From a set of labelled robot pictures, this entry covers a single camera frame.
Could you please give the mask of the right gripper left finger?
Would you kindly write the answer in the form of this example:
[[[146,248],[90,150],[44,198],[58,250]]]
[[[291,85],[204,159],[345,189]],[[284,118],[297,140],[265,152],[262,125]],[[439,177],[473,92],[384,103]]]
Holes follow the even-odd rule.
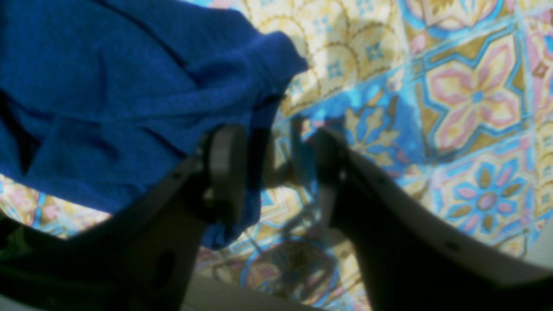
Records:
[[[131,206],[61,241],[1,260],[1,297],[38,311],[177,311],[202,236],[245,206],[247,132],[225,125]]]

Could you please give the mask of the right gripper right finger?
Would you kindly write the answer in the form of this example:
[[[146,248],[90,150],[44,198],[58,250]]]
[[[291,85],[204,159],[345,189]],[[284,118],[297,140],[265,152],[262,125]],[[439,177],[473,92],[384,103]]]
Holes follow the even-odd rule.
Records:
[[[354,246],[374,311],[550,311],[552,270],[446,224],[332,128],[314,134],[323,219]]]

